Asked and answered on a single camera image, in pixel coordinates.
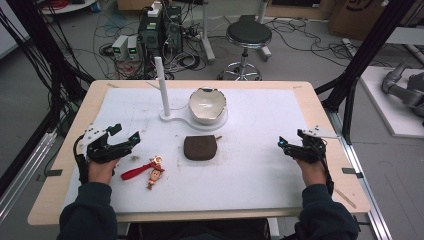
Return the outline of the long white power strip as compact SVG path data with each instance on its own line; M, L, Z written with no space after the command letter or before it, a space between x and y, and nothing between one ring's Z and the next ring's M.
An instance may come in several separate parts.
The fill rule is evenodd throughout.
M352 44L352 42L347 38L343 38L342 43L346 47L351 57L354 57L357 53L357 48Z

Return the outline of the brown zip pouch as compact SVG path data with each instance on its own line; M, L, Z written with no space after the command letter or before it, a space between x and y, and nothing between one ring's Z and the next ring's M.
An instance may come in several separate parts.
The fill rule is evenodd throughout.
M207 161L215 157L219 137L214 135L187 136L184 139L183 152L192 161Z

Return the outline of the brown cardboard box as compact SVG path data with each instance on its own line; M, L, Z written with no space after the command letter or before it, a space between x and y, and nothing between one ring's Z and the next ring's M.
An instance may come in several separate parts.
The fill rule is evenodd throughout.
M335 0L328 21L330 35L364 40L390 0Z

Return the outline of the white table leg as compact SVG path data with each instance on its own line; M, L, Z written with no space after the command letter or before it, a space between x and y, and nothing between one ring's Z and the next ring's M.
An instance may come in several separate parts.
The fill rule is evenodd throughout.
M208 0L202 0L202 32L200 37L207 63L212 64L215 62L216 58L208 38L208 3Z

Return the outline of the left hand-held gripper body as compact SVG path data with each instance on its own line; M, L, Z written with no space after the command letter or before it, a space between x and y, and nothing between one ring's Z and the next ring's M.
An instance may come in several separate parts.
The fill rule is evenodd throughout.
M132 152L128 139L117 144L109 144L110 137L106 129L90 124L82 135L82 149L86 150L86 159L97 163L107 163L127 156Z

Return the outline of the white table mat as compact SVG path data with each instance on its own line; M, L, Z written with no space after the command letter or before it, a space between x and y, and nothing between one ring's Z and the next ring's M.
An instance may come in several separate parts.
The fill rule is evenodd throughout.
M227 89L228 120L214 130L214 158L191 161L183 141L197 135L181 121L164 122L160 94L153 88L107 91L94 124L105 129L120 123L109 138L116 144L139 132L141 142L123 158L111 181L112 206L123 213L203 212L208 210L283 209L301 204L303 181L297 164L277 142L292 144L306 123L291 90ZM151 190L150 171L123 181L120 175L161 156L164 172Z

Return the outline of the person's left hand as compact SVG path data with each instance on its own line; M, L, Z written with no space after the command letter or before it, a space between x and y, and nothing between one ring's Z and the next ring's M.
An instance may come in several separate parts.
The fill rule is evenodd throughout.
M113 175L113 170L119 160L115 159L107 163L97 163L91 161L88 164L88 181L109 184Z

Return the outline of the white stand with pole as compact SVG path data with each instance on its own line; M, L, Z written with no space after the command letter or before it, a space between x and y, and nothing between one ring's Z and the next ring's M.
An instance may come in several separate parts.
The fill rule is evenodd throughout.
M186 123L188 126L190 126L192 129L198 130L198 131L204 131L204 132L210 132L217 130L221 127L223 127L227 120L228 120L228 108L226 107L226 111L224 113L223 118L218 121L215 124L212 125L203 125L194 120L194 118L191 116L191 113L188 108L188 101L187 104L179 109L172 109L170 107L170 102L168 99L168 91L166 86L166 79L165 79L165 72L164 72L164 66L163 61L161 57L155 57L154 58L154 65L157 72L156 80L159 82L159 86L154 86L154 88L158 89L160 91L160 95L162 98L162 105L163 110L159 114L160 118L164 122L172 122L172 121L181 121Z

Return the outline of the white ceramic bowl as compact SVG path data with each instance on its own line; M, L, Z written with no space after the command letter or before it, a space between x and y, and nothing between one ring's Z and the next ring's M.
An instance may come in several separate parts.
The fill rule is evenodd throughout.
M189 98L188 108L194 120L203 125L220 121L227 107L225 95L216 88L203 87L194 91Z

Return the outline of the person's right hand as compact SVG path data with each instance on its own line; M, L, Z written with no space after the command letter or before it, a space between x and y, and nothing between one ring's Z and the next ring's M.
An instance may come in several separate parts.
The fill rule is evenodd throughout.
M301 169L303 181L307 187L316 184L326 184L325 169L321 162L307 163L296 159L296 163Z

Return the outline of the black computer tower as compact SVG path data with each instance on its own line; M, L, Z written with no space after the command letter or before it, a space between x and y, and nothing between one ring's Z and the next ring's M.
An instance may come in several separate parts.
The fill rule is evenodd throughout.
M142 49L157 55L180 53L183 50L182 8L162 4L158 17L148 17L150 8L151 6L142 10L138 28Z

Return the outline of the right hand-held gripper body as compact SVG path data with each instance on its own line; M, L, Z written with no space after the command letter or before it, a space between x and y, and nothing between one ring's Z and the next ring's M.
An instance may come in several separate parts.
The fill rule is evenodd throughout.
M307 163L315 163L326 158L326 138L337 138L337 135L329 130L316 125L312 129L302 129L308 137L301 138L302 145L290 144L285 149L285 154L294 159L303 160Z

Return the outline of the white floor platform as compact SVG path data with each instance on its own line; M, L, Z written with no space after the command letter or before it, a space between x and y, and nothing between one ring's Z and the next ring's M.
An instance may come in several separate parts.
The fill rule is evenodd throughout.
M369 66L361 83L393 136L424 139L424 118L415 115L400 99L382 92L383 79L390 71L392 68Z

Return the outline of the black round stool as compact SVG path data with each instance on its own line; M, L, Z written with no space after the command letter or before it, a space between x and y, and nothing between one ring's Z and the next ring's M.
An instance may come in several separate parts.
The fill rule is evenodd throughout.
M271 30L257 21L238 21L229 25L226 31L227 40L243 48L238 62L227 65L218 75L218 80L261 81L262 74L253 64L247 62L250 49L258 50L267 47L272 40Z

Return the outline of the grey power supply unit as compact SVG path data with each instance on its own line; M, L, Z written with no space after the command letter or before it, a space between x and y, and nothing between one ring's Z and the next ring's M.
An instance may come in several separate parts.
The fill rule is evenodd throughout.
M139 61L140 60L140 51L139 51L139 44L138 39L136 36L129 36L128 37L128 55L129 59L131 61Z
M128 57L128 37L119 36L112 44L112 50L117 61L125 61Z

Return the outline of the aluminium rail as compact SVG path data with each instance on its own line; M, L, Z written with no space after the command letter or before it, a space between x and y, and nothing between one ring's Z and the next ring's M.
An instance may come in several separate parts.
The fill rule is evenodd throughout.
M57 138L57 131L45 133L33 147L30 155L25 159L23 166L0 197L0 225L5 221L13 206L23 193L32 177L40 167L53 147Z
M342 119L338 113L327 113L328 118L338 135L341 146L347 155L352 168L354 169L355 176L361 185L361 189L366 196L369 203L370 210L366 212L368 223L371 226L372 232L377 240L392 240L392 235L385 222L385 219L380 211L378 203L374 197L371 187L368 183L366 175L363 171L359 158L355 152L354 147L348 143L345 137L342 136Z

